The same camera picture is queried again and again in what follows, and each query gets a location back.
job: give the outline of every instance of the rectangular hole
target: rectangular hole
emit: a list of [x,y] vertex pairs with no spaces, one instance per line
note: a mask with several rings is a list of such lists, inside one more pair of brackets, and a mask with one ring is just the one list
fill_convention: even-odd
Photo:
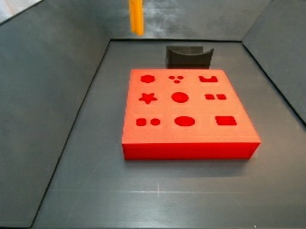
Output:
[[218,125],[237,125],[233,116],[216,116],[216,121]]

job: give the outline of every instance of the shape sorter block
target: shape sorter block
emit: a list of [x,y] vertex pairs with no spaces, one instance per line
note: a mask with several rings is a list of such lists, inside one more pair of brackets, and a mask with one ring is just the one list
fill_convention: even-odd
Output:
[[131,71],[126,159],[248,159],[260,144],[224,70]]

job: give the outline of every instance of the yellow bar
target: yellow bar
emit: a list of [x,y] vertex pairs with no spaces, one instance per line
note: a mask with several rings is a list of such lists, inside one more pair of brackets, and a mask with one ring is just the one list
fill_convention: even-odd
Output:
[[130,0],[130,17],[131,17],[131,32],[142,36],[145,31],[142,0]]

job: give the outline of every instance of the gray wall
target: gray wall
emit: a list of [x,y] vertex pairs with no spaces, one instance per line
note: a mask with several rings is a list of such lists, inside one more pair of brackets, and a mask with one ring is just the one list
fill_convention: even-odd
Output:
[[109,37],[83,0],[0,27],[0,226],[30,226]]
[[244,39],[270,0],[145,0],[145,36],[131,34],[127,0],[91,0],[113,38]]
[[274,0],[244,44],[306,122],[306,1]]

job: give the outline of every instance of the black bracket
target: black bracket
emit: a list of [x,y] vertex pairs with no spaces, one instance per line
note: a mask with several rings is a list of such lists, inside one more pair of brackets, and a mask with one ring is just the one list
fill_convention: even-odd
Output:
[[204,52],[204,47],[168,47],[168,68],[210,68],[214,48]]

